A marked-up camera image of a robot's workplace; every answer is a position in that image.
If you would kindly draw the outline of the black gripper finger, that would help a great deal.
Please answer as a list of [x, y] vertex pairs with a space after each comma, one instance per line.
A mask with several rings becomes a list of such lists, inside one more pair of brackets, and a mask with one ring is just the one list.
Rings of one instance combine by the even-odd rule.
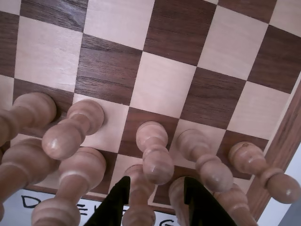
[[213, 195], [195, 178], [184, 179], [184, 203], [189, 206], [191, 226], [236, 225]]
[[125, 204], [128, 204], [129, 201], [130, 181], [129, 176], [124, 176], [117, 182], [84, 225], [120, 226], [123, 216], [123, 207]]

